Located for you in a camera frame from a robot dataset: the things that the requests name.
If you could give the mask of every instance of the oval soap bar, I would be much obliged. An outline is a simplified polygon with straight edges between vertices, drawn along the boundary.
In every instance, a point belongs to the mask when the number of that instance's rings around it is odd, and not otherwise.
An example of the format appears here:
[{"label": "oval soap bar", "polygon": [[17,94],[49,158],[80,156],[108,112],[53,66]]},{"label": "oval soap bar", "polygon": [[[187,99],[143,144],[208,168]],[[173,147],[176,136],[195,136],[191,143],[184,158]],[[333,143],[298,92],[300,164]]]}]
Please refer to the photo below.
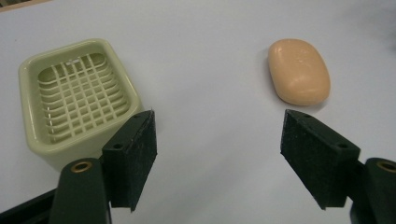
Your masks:
[{"label": "oval soap bar", "polygon": [[318,51],[299,39],[276,41],[268,63],[277,95],[293,105],[315,105],[330,94],[330,77]]}]

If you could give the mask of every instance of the orange soap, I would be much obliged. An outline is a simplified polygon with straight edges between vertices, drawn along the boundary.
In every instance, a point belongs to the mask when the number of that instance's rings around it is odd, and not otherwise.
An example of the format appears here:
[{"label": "orange soap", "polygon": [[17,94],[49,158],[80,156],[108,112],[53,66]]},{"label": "orange soap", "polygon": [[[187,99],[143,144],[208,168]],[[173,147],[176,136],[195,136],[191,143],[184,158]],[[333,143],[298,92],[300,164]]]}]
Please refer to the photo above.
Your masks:
[{"label": "orange soap", "polygon": [[299,39],[276,41],[268,63],[277,95],[292,105],[315,105],[329,97],[330,77],[318,51]]}]

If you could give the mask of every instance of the white table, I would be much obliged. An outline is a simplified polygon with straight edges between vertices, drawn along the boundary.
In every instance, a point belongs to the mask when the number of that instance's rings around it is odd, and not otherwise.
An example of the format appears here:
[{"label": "white table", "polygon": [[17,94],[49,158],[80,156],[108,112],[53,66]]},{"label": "white table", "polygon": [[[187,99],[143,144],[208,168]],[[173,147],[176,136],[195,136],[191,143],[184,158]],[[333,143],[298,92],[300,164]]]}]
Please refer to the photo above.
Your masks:
[{"label": "white table", "polygon": [[[396,2],[54,0],[0,13],[0,212],[57,186],[26,145],[18,67],[83,39],[108,40],[144,107],[159,155],[136,211],[113,223],[350,223],[321,211],[280,155],[284,110],[320,119],[361,148],[396,160]],[[313,44],[332,79],[325,104],[283,103],[267,50]]]}]

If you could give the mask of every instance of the plastic soap dish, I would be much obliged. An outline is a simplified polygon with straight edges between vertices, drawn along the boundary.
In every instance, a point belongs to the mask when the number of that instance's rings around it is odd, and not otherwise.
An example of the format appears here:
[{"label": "plastic soap dish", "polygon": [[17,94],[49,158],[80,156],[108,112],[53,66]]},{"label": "plastic soap dish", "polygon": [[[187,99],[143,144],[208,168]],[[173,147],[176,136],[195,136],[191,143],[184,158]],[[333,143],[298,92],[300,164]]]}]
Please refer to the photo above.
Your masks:
[{"label": "plastic soap dish", "polygon": [[29,148],[60,171],[69,162],[101,155],[140,99],[111,46],[89,39],[44,52],[20,67]]}]

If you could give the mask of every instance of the green soap dish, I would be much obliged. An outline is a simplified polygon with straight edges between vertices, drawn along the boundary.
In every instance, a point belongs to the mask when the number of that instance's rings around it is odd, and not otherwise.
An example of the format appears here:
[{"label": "green soap dish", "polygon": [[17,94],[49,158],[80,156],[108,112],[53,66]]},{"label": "green soap dish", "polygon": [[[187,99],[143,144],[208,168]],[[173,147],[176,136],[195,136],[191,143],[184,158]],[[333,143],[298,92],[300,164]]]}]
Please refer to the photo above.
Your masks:
[{"label": "green soap dish", "polygon": [[103,39],[31,57],[19,76],[29,148],[58,171],[77,159],[98,158],[118,128],[142,111],[125,69]]}]

